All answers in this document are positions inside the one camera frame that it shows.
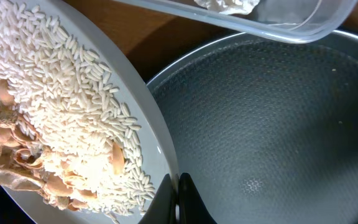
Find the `white tissue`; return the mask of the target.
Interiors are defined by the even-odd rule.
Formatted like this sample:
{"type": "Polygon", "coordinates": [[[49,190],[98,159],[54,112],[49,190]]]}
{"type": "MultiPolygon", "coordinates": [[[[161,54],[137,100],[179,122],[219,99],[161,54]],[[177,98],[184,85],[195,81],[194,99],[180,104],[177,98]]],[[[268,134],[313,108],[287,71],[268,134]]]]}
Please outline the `white tissue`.
{"type": "Polygon", "coordinates": [[[259,2],[260,0],[195,0],[197,5],[206,8],[209,11],[225,15],[248,15],[259,2]]]}

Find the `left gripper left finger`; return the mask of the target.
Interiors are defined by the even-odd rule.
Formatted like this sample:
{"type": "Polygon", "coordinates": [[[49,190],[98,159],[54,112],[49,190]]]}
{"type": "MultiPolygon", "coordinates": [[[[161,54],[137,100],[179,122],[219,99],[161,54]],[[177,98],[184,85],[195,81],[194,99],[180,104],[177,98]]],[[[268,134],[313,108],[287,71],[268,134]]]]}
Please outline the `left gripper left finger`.
{"type": "Polygon", "coordinates": [[[167,174],[139,224],[176,224],[176,192],[167,174]]]}

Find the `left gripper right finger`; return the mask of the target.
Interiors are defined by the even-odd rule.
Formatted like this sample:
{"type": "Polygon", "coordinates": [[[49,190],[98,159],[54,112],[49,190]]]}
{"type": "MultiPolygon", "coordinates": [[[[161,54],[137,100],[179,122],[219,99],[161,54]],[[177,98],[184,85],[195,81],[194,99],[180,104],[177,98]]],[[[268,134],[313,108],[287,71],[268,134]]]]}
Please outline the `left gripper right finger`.
{"type": "Polygon", "coordinates": [[[178,184],[179,224],[216,224],[191,176],[182,173],[178,184]]]}

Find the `grey plate with food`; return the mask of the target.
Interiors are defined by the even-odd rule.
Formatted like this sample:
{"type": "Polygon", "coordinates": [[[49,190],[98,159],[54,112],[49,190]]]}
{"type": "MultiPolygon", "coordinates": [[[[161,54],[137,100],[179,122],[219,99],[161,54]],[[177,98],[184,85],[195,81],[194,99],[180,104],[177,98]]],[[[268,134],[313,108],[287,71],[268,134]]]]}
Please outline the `grey plate with food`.
{"type": "Polygon", "coordinates": [[[36,223],[139,223],[177,159],[118,47],[63,1],[0,1],[0,186],[36,223]]]}

